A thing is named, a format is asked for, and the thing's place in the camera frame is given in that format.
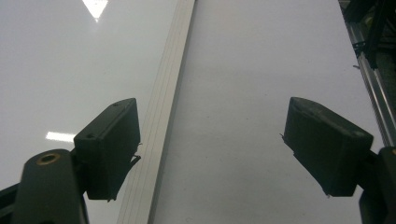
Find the aluminium floor rail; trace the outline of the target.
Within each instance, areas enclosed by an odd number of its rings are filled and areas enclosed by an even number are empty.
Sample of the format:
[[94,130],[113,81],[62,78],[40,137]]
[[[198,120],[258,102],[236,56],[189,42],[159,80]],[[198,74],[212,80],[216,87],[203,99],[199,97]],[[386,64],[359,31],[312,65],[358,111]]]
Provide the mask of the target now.
[[[342,14],[347,8],[350,0],[338,0]],[[385,84],[382,81],[378,66],[373,69],[367,61],[363,52],[358,53],[357,44],[363,41],[369,32],[369,28],[374,18],[375,8],[372,7],[363,19],[359,22],[346,22],[346,28],[358,60],[361,74],[369,93],[379,126],[380,133],[385,146],[396,146],[396,111],[392,108],[388,95],[386,93]]]

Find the white whiteboard with metal frame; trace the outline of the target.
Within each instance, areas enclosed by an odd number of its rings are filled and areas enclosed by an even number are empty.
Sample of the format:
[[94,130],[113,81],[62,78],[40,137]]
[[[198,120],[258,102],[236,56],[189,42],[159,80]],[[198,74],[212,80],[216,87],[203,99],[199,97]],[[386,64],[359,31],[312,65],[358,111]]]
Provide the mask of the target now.
[[197,0],[0,0],[0,190],[106,107],[135,98],[139,163],[91,224],[149,224]]

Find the black metal stand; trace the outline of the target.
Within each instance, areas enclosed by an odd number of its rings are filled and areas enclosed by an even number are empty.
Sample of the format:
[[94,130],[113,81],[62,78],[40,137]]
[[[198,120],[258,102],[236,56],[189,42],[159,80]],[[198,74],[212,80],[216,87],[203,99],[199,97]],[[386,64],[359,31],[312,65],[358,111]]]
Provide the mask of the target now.
[[357,50],[363,52],[370,66],[376,69],[378,44],[389,16],[396,11],[396,0],[350,0],[343,16],[346,22],[359,22],[372,7],[375,13],[368,36],[357,44]]

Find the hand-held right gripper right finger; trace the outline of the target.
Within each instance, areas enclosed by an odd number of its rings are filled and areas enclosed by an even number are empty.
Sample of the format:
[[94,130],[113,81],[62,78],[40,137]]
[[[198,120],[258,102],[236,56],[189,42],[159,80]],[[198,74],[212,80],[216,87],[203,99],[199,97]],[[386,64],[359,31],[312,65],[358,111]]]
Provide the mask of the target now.
[[358,185],[358,164],[374,137],[324,105],[290,98],[284,143],[327,195],[351,196]]

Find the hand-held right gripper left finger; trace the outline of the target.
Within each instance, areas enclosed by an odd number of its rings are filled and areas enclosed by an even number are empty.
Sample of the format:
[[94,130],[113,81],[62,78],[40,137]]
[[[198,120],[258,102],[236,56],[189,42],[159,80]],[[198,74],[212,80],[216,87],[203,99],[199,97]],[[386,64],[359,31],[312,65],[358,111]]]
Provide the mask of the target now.
[[74,138],[77,160],[85,165],[91,200],[116,200],[126,176],[137,163],[140,143],[135,98],[108,106]]

